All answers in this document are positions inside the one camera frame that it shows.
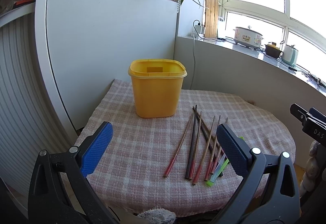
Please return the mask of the right gloved hand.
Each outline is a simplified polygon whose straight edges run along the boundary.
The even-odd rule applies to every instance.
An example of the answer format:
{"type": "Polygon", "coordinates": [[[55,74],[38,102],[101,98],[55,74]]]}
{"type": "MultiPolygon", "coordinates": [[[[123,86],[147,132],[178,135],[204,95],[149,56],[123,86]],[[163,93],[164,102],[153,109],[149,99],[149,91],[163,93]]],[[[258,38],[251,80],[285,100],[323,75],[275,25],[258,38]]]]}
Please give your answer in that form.
{"type": "Polygon", "coordinates": [[[309,156],[306,171],[299,186],[300,197],[313,190],[318,177],[325,181],[325,147],[317,141],[312,142],[309,156]]]}

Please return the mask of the left gloved hand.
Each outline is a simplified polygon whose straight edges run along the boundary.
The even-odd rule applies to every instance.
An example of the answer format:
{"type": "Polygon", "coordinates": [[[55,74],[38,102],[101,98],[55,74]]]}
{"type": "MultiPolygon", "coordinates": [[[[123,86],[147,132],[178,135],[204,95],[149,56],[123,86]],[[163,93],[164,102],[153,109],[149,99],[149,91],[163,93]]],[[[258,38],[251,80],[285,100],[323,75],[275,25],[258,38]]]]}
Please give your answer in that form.
{"type": "Polygon", "coordinates": [[[160,206],[146,210],[138,214],[138,217],[148,220],[150,223],[173,224],[176,221],[176,214],[174,212],[160,206]]]}

